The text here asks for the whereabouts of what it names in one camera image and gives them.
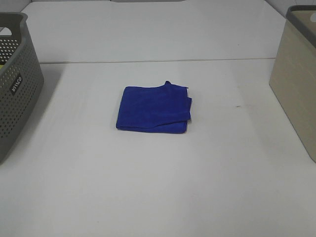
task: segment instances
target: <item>perforated basket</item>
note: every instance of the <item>perforated basket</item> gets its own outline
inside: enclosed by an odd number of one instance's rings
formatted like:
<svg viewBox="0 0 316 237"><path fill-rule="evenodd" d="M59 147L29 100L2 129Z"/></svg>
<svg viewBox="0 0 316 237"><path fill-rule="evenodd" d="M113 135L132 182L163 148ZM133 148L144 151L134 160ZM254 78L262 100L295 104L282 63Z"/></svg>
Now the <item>perforated basket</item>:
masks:
<svg viewBox="0 0 316 237"><path fill-rule="evenodd" d="M44 79L28 27L27 15L0 12L0 162L12 147L40 94Z"/></svg>

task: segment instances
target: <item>white wall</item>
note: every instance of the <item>white wall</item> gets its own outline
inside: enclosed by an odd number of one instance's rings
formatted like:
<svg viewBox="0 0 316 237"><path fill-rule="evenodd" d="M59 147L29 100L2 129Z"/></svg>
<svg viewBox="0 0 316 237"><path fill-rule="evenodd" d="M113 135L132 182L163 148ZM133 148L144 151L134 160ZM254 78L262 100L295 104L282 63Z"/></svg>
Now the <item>white wall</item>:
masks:
<svg viewBox="0 0 316 237"><path fill-rule="evenodd" d="M33 1L100 1L100 0L33 0Z"/></svg>
<svg viewBox="0 0 316 237"><path fill-rule="evenodd" d="M287 9L293 5L316 5L316 0L266 0L278 12L285 16Z"/></svg>
<svg viewBox="0 0 316 237"><path fill-rule="evenodd" d="M21 11L31 0L0 0L0 11Z"/></svg>

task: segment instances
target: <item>plastic basket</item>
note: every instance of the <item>plastic basket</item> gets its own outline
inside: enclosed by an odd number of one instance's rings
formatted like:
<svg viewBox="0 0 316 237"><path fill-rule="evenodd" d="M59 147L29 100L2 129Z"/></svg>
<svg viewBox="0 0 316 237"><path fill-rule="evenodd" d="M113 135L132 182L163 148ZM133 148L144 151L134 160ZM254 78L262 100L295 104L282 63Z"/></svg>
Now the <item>plastic basket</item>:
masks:
<svg viewBox="0 0 316 237"><path fill-rule="evenodd" d="M288 9L270 86L316 162L315 14L315 5L296 5Z"/></svg>
<svg viewBox="0 0 316 237"><path fill-rule="evenodd" d="M28 27L27 15L0 12L0 162L6 157L38 99L44 79Z"/></svg>

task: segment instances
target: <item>white table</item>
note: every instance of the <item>white table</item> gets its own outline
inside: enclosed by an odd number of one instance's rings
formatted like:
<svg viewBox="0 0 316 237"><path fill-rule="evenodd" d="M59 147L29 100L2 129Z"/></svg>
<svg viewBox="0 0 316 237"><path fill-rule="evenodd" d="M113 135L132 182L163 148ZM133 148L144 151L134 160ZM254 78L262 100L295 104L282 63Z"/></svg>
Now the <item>white table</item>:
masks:
<svg viewBox="0 0 316 237"><path fill-rule="evenodd" d="M268 86L273 59L42 65L0 166L3 237L314 237L316 165ZM189 87L185 134L115 128L127 85Z"/></svg>
<svg viewBox="0 0 316 237"><path fill-rule="evenodd" d="M41 62L274 58L285 19L263 0L33 2Z"/></svg>

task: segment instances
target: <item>blue towel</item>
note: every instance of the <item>blue towel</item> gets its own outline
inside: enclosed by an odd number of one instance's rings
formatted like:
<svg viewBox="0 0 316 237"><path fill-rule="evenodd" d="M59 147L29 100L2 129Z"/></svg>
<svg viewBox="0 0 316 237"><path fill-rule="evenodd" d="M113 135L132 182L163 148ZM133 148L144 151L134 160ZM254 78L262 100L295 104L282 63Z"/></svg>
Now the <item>blue towel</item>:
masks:
<svg viewBox="0 0 316 237"><path fill-rule="evenodd" d="M187 88L170 82L159 87L125 88L116 127L138 132L184 133L191 118Z"/></svg>

